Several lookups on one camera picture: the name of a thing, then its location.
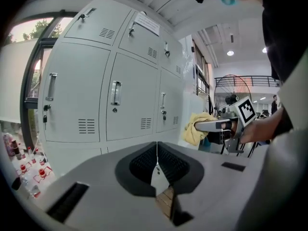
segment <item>ceiling light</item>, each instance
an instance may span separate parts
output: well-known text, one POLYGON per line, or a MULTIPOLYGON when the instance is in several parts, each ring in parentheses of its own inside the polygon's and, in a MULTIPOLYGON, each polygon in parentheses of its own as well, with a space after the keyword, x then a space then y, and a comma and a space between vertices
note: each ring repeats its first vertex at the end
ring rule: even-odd
POLYGON ((233 56, 233 55, 234 55, 234 51, 228 51, 228 52, 227 52, 227 55, 228 55, 228 56, 233 56))

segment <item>black slot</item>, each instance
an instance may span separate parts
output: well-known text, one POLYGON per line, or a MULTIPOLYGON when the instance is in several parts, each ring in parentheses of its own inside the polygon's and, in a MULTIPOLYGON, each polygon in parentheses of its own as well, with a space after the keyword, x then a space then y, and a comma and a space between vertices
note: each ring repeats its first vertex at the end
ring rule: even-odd
POLYGON ((240 171, 240 172, 243 172, 244 169, 246 168, 246 166, 243 166, 243 165, 227 163, 227 162, 223 163, 221 166, 227 167, 227 168, 230 168, 230 169, 234 169, 234 170, 237 170, 237 171, 240 171))
POLYGON ((89 186, 75 183, 47 212, 49 216, 64 223, 89 186))

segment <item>door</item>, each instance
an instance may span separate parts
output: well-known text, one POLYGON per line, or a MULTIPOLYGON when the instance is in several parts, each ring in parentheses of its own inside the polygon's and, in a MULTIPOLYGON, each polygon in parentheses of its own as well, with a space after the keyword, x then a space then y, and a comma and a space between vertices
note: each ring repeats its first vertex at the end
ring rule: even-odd
POLYGON ((82 12, 86 16, 84 19, 79 18, 79 14, 74 18, 76 21, 65 37, 113 45, 130 10, 128 6, 112 0, 95 2, 82 12))
POLYGON ((107 101, 107 140, 153 133, 157 69, 117 53, 107 101))
POLYGON ((127 26, 119 48, 157 64, 159 36, 135 23, 136 14, 127 26))
POLYGON ((159 45, 159 65, 171 73, 182 77, 183 53, 182 45, 166 31, 161 30, 159 45))
POLYGON ((183 88, 181 79, 162 69, 157 117, 157 132, 177 128, 180 124, 183 88))
POLYGON ((61 43, 49 59, 43 106, 47 141, 99 142, 99 103, 109 51, 61 43))

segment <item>metal locker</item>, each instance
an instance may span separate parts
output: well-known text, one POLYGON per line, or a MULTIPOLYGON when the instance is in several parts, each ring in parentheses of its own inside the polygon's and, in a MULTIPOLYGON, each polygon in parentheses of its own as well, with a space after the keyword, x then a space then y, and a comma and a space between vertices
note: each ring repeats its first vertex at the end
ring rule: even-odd
POLYGON ((136 14, 127 26, 119 48, 157 64, 159 36, 135 23, 136 14))
POLYGON ((157 69, 116 54, 107 103, 107 140, 153 133, 157 69))
POLYGON ((115 38, 131 9, 124 4, 104 0, 85 9, 84 18, 75 17, 75 23, 65 35, 66 38, 87 39, 113 45, 115 38))
POLYGON ((58 46, 48 62, 49 80, 43 94, 47 141, 100 141, 100 94, 109 53, 81 44, 58 46))
POLYGON ((165 30, 161 30, 159 65, 171 73, 182 77, 182 45, 165 30))
POLYGON ((157 117, 157 132, 177 128, 182 107, 182 81, 179 77, 162 69, 157 117))

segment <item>tree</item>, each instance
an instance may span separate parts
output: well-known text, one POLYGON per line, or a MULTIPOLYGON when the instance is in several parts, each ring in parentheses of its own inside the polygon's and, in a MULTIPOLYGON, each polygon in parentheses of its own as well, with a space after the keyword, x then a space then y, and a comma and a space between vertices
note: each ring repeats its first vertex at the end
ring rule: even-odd
MULTIPOLYGON (((46 19, 43 19, 43 21, 38 21, 35 24, 35 28, 32 30, 31 33, 27 34, 24 33, 23 34, 23 38, 24 40, 28 40, 28 39, 38 39, 40 37, 40 35, 43 33, 44 29, 48 26, 48 22, 46 19)), ((59 35, 62 33, 62 29, 61 29, 61 24, 58 24, 55 29, 52 31, 50 37, 52 38, 57 38, 59 37, 59 35)))
POLYGON ((14 42, 16 42, 16 41, 15 41, 15 40, 13 41, 13 34, 10 33, 10 34, 7 36, 7 38, 5 39, 3 45, 12 44, 12 43, 14 43, 14 42))

